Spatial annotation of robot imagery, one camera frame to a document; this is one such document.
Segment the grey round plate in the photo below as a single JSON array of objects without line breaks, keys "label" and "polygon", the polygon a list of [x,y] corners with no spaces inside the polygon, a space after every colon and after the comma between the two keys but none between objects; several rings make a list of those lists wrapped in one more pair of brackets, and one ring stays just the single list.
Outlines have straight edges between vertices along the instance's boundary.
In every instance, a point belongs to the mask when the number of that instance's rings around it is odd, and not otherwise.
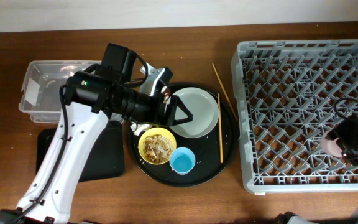
[{"label": "grey round plate", "polygon": [[212,94],[201,88],[187,87],[176,91],[173,96],[178,96],[193,115],[191,122],[171,126],[174,133],[184,138],[200,138],[215,128],[219,109]]}]

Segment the pink cup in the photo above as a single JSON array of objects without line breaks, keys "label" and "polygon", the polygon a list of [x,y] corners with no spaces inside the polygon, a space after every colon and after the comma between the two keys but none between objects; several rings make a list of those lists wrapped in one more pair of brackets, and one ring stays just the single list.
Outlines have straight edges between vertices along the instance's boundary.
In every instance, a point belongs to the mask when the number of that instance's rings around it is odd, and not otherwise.
[{"label": "pink cup", "polygon": [[321,149],[328,155],[342,157],[342,149],[337,144],[338,140],[338,137],[330,137],[328,132],[325,132],[320,140]]}]

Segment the yellow bowl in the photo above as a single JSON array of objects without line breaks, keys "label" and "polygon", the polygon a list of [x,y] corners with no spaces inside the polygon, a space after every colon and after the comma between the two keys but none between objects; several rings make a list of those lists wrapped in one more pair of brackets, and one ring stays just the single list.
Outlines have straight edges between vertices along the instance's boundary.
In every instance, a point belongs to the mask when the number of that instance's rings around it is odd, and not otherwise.
[{"label": "yellow bowl", "polygon": [[144,132],[138,143],[143,160],[152,165],[161,165],[169,161],[177,148],[174,135],[164,128],[151,128]]}]

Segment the blue cup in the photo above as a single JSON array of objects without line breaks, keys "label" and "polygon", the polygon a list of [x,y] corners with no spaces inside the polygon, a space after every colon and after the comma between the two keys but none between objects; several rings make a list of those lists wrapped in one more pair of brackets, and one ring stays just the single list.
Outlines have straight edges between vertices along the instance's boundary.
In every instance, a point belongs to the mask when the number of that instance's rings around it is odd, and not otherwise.
[{"label": "blue cup", "polygon": [[169,164],[177,174],[187,175],[196,164],[195,154],[186,147],[179,147],[172,152]]}]

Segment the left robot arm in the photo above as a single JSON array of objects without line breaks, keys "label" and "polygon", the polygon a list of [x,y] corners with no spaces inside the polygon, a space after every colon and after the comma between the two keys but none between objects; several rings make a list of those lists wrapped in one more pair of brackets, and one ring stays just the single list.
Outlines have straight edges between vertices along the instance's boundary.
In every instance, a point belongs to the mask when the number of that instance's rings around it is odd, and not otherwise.
[{"label": "left robot arm", "polygon": [[146,93],[148,65],[136,52],[109,43],[101,63],[77,71],[59,89],[58,127],[42,165],[16,209],[0,210],[0,223],[68,223],[73,196],[88,156],[112,114],[135,123],[176,126],[193,120],[178,96],[163,91],[164,71]]}]

